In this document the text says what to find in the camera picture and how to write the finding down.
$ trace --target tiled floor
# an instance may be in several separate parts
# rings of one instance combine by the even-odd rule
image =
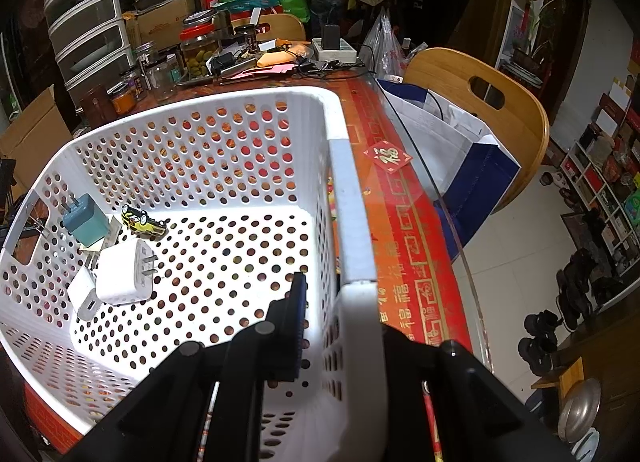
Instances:
[[[495,375],[523,401],[538,378],[518,355],[526,336],[527,314],[556,308],[556,272],[569,261],[575,245],[561,214],[571,213],[558,188],[539,182],[542,167],[527,188],[507,207],[490,216],[465,247],[466,260],[478,292]],[[454,272],[463,283],[460,259]],[[567,335],[556,330],[558,340]]]

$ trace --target red paper sticker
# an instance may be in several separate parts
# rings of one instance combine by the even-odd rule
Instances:
[[[367,149],[364,154],[387,173],[395,173],[412,160],[410,155],[407,155],[407,153],[399,150],[395,145],[386,140],[376,142]]]

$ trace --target teal power adapter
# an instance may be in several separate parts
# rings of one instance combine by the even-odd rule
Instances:
[[[109,232],[109,219],[88,194],[78,200],[71,198],[69,206],[63,203],[66,213],[62,216],[62,224],[75,239],[85,247],[93,245]]]

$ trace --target chair handle hole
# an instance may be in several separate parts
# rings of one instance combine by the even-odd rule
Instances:
[[[494,85],[488,83],[482,77],[473,76],[469,79],[469,88],[480,100],[495,109],[502,109],[504,106],[504,93]]]

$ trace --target basket handle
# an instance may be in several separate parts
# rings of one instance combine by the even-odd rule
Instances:
[[[27,223],[27,219],[39,199],[40,196],[36,193],[35,189],[32,188],[22,201],[20,209],[18,210],[11,227],[9,227],[9,232],[6,234],[4,244],[2,245],[2,250],[7,251],[9,255],[14,253],[15,246],[18,244],[18,240],[20,239],[22,230]]]
[[[349,139],[329,139],[329,153],[333,164],[335,207],[339,215],[340,282],[343,285],[355,281],[376,282],[371,233]]]

